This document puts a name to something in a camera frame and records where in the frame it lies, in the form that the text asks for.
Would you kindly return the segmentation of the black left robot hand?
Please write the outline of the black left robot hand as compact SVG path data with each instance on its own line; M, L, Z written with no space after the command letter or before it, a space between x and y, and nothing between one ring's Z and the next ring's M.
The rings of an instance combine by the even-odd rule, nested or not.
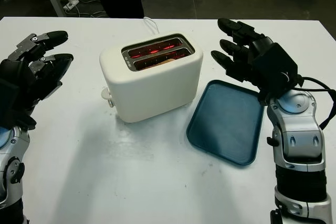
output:
M46 52L68 40L63 30L30 34L1 62L1 127L33 130L31 114L39 101L62 86L61 79L73 61L72 54Z

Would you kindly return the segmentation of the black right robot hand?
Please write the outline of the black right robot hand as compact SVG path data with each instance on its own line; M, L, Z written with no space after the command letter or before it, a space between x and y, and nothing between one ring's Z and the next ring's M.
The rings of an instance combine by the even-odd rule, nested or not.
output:
M223 52L211 51L212 58L225 69L226 75L240 82L250 82L259 89L259 101L284 94L285 78L281 76L275 53L279 47L255 28L227 18L217 20L219 29L233 40L219 41Z

